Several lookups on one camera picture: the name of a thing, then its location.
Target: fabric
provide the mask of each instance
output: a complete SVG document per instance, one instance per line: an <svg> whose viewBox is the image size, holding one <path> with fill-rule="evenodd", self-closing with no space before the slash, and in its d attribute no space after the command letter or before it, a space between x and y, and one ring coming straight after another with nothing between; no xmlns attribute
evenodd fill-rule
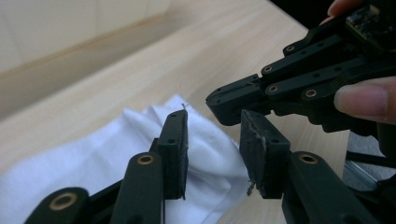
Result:
<svg viewBox="0 0 396 224"><path fill-rule="evenodd" d="M168 114L188 103L174 96L138 113L125 109L107 126L20 162L0 176L0 223L23 223L53 191L81 187L90 195L121 180L129 159L148 151ZM186 200L166 201L166 223L215 223L248 188L236 143L190 105Z"/></svg>

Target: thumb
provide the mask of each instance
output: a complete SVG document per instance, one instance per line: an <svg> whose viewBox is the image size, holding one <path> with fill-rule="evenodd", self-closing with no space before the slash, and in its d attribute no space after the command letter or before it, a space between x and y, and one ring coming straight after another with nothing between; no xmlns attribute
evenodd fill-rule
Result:
<svg viewBox="0 0 396 224"><path fill-rule="evenodd" d="M396 124L396 77L344 86L335 94L334 105L355 118Z"/></svg>

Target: white wall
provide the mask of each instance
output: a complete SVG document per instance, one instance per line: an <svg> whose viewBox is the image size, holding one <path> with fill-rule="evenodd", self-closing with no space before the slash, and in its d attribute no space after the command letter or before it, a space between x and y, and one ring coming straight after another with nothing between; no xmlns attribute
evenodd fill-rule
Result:
<svg viewBox="0 0 396 224"><path fill-rule="evenodd" d="M164 13L171 0L1 0L0 73Z"/></svg>

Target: wooden table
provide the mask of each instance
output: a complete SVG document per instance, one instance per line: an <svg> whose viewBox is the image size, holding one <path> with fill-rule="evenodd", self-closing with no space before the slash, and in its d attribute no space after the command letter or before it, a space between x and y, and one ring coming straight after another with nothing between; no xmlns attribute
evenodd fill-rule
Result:
<svg viewBox="0 0 396 224"><path fill-rule="evenodd" d="M0 75L0 172L104 126L124 107L142 110L180 94L205 105L216 88L255 73L304 37L304 27L263 0L174 0L168 13ZM341 175L348 132L305 117L269 116L293 151L311 151ZM239 126L221 127L238 140ZM280 201L247 197L219 223L285 223Z"/></svg>

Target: human hand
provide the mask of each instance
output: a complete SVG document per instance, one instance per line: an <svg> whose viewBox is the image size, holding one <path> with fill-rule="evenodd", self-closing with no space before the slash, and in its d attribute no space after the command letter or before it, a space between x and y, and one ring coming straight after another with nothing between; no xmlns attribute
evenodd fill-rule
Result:
<svg viewBox="0 0 396 224"><path fill-rule="evenodd" d="M362 4L363 0L335 0L329 18L340 16ZM380 123L396 124L396 77L365 80L342 87L334 96L334 105L349 116Z"/></svg>

